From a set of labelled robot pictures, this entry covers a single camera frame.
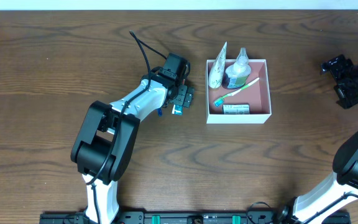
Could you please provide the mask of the teal white toothpaste tube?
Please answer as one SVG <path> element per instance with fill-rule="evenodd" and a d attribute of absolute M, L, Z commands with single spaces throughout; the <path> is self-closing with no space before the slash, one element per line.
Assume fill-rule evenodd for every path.
<path fill-rule="evenodd" d="M 172 114 L 181 116 L 183 114 L 183 107 L 180 105 L 173 105 Z"/>

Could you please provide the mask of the green white toothbrush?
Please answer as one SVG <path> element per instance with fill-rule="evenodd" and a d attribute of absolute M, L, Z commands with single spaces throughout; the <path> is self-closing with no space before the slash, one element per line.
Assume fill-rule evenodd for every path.
<path fill-rule="evenodd" d="M 245 84 L 244 86 L 240 87 L 239 89 L 237 89 L 236 91 L 227 93 L 223 96 L 220 96 L 219 98 L 217 98 L 214 102 L 213 105 L 215 107 L 219 107 L 224 103 L 224 99 L 230 96 L 234 96 L 236 94 L 238 94 L 239 92 L 241 92 L 242 90 L 245 90 L 246 88 L 252 86 L 253 84 L 257 83 L 260 80 L 260 78 L 255 78 L 254 80 L 252 80 L 251 82 L 249 82 L 248 84 Z"/>

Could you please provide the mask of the white floral lotion tube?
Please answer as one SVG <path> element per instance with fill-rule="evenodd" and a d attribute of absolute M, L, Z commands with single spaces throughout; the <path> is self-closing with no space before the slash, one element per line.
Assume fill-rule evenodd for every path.
<path fill-rule="evenodd" d="M 217 89 L 221 86 L 226 63 L 226 49 L 227 42 L 224 43 L 209 72 L 208 86 L 212 89 Z"/>

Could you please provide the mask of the green white soap bar box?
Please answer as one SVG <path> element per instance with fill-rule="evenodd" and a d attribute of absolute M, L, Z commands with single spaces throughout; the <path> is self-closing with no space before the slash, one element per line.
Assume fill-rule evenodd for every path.
<path fill-rule="evenodd" d="M 250 114 L 250 106 L 245 105 L 223 105 L 223 114 Z"/>

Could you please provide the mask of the clear pump soap bottle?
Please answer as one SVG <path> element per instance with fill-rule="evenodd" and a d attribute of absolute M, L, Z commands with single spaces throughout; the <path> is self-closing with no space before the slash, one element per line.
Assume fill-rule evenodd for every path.
<path fill-rule="evenodd" d="M 251 71 L 246 48 L 242 47 L 236 61 L 225 69 L 224 88 L 235 89 L 244 86 Z"/>

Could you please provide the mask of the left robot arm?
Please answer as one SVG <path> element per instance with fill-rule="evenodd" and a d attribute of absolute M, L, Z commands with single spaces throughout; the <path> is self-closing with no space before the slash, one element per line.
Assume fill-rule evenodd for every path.
<path fill-rule="evenodd" d="M 150 69 L 122 99 L 89 106 L 70 154 L 86 182 L 88 198 L 75 223 L 118 219 L 117 182 L 129 165 L 140 122 L 168 103 L 183 104 L 190 68 L 185 58 L 169 54 L 163 66 Z"/>

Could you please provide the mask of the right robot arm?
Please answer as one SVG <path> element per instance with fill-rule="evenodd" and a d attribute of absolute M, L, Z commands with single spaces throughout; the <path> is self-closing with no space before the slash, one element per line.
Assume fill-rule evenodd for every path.
<path fill-rule="evenodd" d="M 344 109 L 358 104 L 358 64 L 339 55 L 321 64 L 336 81 L 337 103 Z M 273 218 L 273 223 L 350 223 L 341 209 L 358 200 L 358 131 L 337 150 L 333 171 L 307 194 L 295 197 Z"/>

